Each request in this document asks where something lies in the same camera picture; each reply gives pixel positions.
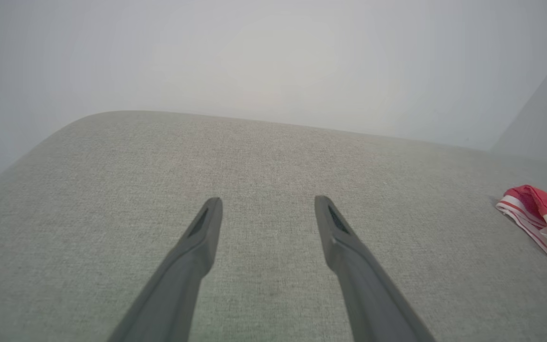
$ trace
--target red and white cloth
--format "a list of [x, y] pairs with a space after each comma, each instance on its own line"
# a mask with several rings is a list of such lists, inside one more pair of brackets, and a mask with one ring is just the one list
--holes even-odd
[[530, 185], [512, 188], [495, 206], [510, 216], [547, 253], [547, 193]]

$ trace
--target fabric texture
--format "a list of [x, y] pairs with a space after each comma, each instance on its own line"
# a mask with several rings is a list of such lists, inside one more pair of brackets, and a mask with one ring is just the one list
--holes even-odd
[[0, 176], [0, 341], [106, 340], [209, 197], [191, 341], [351, 341], [313, 197], [330, 197], [439, 342], [547, 340], [547, 255], [495, 204], [547, 165], [202, 115], [92, 115]]
[[512, 188], [497, 203], [547, 253], [547, 193], [529, 185]]

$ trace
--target sofa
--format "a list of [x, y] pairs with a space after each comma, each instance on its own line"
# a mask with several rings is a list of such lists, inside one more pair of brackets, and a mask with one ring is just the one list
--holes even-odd
[[0, 176], [0, 341], [104, 341], [210, 197], [190, 341], [352, 341], [313, 212], [330, 197], [439, 342], [547, 341], [547, 255], [495, 209], [547, 164], [152, 111], [71, 123]]

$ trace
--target gray fabric surface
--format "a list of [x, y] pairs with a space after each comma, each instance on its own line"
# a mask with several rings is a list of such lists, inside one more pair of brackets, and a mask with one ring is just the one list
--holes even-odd
[[224, 202], [192, 341], [351, 341], [330, 196], [440, 342], [547, 340], [547, 256], [493, 207], [547, 167], [430, 143], [115, 112], [0, 177], [0, 340], [102, 341], [202, 203]]

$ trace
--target red fabric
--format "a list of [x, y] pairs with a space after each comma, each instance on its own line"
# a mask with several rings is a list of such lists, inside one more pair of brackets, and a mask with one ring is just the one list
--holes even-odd
[[505, 195], [519, 199], [531, 215], [544, 220], [543, 216], [547, 214], [547, 192], [523, 185], [506, 191]]

